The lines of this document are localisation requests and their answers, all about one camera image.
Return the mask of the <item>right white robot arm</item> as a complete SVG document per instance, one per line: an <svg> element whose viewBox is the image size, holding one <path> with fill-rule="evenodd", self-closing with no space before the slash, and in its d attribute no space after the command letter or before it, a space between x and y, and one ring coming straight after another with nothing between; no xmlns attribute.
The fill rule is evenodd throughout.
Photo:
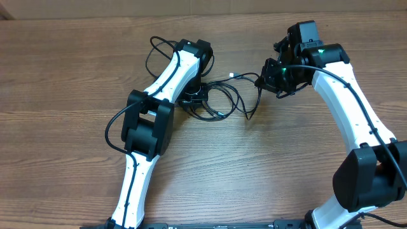
<svg viewBox="0 0 407 229"><path fill-rule="evenodd" d="M277 220L275 228L360 228L374 210L406 194L406 142L380 121L360 89L339 44L326 45L313 20L288 28L265 61L257 87L283 99L307 86L322 97L341 132L347 155L333 176L333 196L302 220Z"/></svg>

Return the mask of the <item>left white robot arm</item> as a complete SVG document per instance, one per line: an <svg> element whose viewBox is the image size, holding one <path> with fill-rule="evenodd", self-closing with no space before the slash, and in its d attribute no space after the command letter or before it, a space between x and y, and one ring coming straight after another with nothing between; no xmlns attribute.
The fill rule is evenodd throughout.
<svg viewBox="0 0 407 229"><path fill-rule="evenodd" d="M125 145L119 151L125 154L126 167L118 205L104 228L142 226L154 167L172 137L175 105L196 109L208 99L201 78L214 57L210 43L182 39L170 47L173 55L166 69L145 90L133 90L126 107L112 118L124 116Z"/></svg>

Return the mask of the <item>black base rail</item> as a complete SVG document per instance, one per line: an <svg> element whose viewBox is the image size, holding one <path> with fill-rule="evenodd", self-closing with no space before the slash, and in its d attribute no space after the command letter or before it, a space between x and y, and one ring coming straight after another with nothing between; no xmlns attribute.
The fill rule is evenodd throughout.
<svg viewBox="0 0 407 229"><path fill-rule="evenodd" d="M120 225L116 225L109 220L103 225L97 226L82 226L80 229L120 229ZM231 223L231 224L181 224L168 225L166 223L142 223L138 228L141 229L300 229L312 228L301 219L278 219L272 223ZM360 221L351 223L345 228L362 229Z"/></svg>

